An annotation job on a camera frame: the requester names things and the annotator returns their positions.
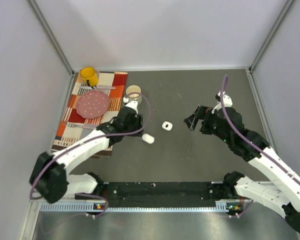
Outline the white earbud charging case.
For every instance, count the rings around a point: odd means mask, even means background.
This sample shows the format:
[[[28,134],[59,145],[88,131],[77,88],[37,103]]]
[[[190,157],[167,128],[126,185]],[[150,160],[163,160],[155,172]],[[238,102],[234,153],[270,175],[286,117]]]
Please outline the white earbud charging case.
[[[164,121],[161,127],[166,131],[171,131],[173,128],[173,124],[171,122]]]

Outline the white oval case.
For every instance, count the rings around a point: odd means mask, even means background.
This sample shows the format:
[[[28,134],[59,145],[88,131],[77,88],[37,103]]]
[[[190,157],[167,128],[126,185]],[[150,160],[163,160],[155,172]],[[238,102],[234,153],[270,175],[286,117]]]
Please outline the white oval case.
[[[153,144],[155,142],[155,138],[148,133],[144,133],[141,138],[147,144]]]

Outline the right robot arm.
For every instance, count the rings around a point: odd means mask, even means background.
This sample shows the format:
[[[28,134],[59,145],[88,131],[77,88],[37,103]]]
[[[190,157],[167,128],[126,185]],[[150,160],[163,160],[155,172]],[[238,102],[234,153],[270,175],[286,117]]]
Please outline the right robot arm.
[[[184,122],[194,131],[201,121],[200,132],[215,135],[230,151],[258,169],[271,182],[265,186],[244,174],[232,172],[224,177],[223,192],[229,198],[249,198],[276,212],[300,233],[300,176],[293,171],[259,133],[245,128],[242,116],[234,108],[213,110],[198,106]]]

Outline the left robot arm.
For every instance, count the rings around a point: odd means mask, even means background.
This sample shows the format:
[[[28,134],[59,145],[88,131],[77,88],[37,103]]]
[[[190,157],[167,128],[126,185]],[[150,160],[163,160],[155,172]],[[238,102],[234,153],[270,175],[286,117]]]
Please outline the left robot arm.
[[[118,116],[98,125],[73,145],[53,154],[41,153],[29,178],[29,197],[34,200],[33,194],[38,193],[38,199],[43,198],[50,204],[78,194],[99,198],[104,191],[99,177],[93,173],[73,175],[71,172],[94,154],[119,143],[123,137],[138,135],[143,131],[142,123],[141,114],[124,107]]]

